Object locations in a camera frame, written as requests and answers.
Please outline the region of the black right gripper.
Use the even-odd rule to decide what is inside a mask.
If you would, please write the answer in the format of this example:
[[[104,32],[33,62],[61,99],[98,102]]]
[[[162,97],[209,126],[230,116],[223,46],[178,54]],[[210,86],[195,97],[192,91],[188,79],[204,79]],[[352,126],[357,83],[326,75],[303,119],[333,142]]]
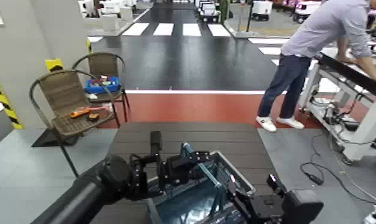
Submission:
[[[234,206],[246,223],[282,223],[284,211],[281,197],[284,196],[284,185],[272,174],[268,176],[266,183],[276,195],[245,195],[237,188],[234,175],[229,176],[227,196],[234,201]]]

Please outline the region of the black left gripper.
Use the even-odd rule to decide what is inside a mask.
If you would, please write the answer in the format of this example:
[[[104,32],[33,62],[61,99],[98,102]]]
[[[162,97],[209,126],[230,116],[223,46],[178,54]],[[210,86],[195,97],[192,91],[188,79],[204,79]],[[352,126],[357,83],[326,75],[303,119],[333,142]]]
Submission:
[[[128,199],[138,201],[157,197],[165,193],[166,185],[179,186],[189,181],[198,181],[203,175],[190,169],[197,164],[212,160],[213,156],[208,151],[194,151],[185,155],[175,155],[169,157],[167,162],[162,160],[160,153],[143,157],[131,154],[129,156],[131,177],[128,184]],[[149,180],[145,171],[146,165],[151,163],[156,165],[157,190],[151,190],[153,181]]]

